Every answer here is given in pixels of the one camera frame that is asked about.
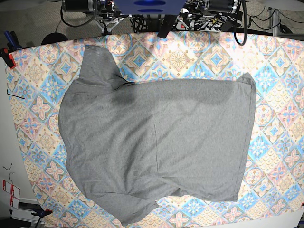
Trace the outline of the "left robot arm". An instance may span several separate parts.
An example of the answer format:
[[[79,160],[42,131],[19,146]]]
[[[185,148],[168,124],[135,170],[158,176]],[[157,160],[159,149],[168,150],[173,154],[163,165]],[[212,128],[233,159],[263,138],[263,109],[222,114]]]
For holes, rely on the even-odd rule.
[[[187,0],[179,16],[189,31],[232,32],[238,45],[247,41],[249,21],[244,0]]]

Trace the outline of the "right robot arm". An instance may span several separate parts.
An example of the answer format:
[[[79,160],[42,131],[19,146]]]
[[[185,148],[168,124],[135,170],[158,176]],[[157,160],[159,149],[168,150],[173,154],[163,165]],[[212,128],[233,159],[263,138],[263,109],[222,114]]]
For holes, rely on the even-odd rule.
[[[72,25],[64,20],[65,12],[82,12],[89,20],[80,25]],[[72,28],[79,28],[96,22],[101,35],[111,35],[112,30],[129,15],[124,15],[112,0],[63,0],[60,9],[61,21]]]

